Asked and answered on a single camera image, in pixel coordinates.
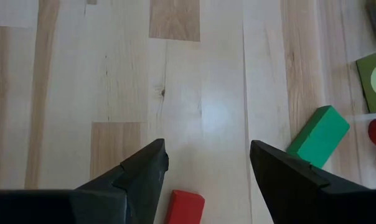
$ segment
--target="green rectangular block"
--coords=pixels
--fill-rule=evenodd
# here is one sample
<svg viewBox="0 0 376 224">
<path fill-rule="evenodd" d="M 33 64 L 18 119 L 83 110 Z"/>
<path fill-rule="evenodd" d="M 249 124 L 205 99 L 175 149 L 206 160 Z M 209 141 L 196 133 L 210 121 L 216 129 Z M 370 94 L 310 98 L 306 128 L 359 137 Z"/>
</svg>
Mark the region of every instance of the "green rectangular block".
<svg viewBox="0 0 376 224">
<path fill-rule="evenodd" d="M 286 152 L 322 168 L 350 129 L 348 122 L 332 107 L 318 108 Z"/>
</svg>

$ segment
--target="wooden floor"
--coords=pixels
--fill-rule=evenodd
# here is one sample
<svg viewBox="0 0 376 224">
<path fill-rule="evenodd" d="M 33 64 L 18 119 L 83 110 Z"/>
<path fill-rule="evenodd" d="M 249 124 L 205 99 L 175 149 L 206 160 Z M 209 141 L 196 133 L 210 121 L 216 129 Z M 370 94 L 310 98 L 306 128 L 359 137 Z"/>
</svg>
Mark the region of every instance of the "wooden floor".
<svg viewBox="0 0 376 224">
<path fill-rule="evenodd" d="M 272 223 L 250 140 L 285 149 L 324 105 L 351 125 L 325 169 L 376 188 L 363 4 L 0 0 L 0 189 L 75 188 L 165 138 L 155 223 L 172 189 L 204 196 L 202 223 Z"/>
</svg>

